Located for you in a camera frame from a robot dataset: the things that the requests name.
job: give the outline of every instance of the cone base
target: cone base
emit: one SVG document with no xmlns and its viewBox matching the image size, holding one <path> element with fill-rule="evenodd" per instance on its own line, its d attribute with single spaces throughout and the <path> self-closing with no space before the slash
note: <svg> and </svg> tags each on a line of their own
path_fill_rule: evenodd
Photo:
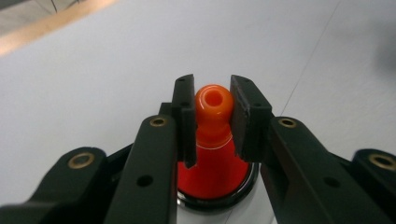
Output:
<svg viewBox="0 0 396 224">
<path fill-rule="evenodd" d="M 245 199 L 254 187 L 259 174 L 258 163 L 250 163 L 245 180 L 232 193 L 217 199 L 199 199 L 181 191 L 177 191 L 177 204 L 183 208 L 202 213 L 217 213 L 234 207 Z"/>
</svg>

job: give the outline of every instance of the gray surface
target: gray surface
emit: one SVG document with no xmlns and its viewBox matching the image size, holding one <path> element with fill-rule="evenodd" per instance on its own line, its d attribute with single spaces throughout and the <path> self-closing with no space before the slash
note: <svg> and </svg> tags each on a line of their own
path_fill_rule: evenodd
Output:
<svg viewBox="0 0 396 224">
<path fill-rule="evenodd" d="M 170 101 L 253 79 L 274 114 L 303 121 L 331 152 L 395 151 L 395 3 L 120 1 L 0 59 L 0 204 L 26 200 L 70 149 L 107 154 Z M 262 184 L 230 213 L 179 223 L 271 223 Z"/>
</svg>

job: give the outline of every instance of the orange object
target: orange object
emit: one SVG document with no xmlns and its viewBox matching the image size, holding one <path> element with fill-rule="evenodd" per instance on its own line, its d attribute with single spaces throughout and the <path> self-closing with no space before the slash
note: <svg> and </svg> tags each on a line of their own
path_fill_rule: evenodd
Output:
<svg viewBox="0 0 396 224">
<path fill-rule="evenodd" d="M 179 191 L 199 200 L 212 200 L 238 190 L 247 177 L 248 163 L 234 155 L 229 124 L 233 97 L 219 85 L 208 85 L 195 95 L 197 163 L 187 169 L 178 163 Z"/>
</svg>

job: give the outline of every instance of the white table surface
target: white table surface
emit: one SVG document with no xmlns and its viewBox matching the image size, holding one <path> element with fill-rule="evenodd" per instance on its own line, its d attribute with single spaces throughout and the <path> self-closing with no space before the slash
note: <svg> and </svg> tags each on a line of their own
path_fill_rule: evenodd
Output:
<svg viewBox="0 0 396 224">
<path fill-rule="evenodd" d="M 396 2 L 127 1 L 0 58 L 0 205 L 20 203 L 67 151 L 107 154 L 170 102 L 174 80 L 249 77 L 276 116 L 331 152 L 396 154 Z M 232 211 L 178 223 L 271 223 L 261 181 Z"/>
</svg>

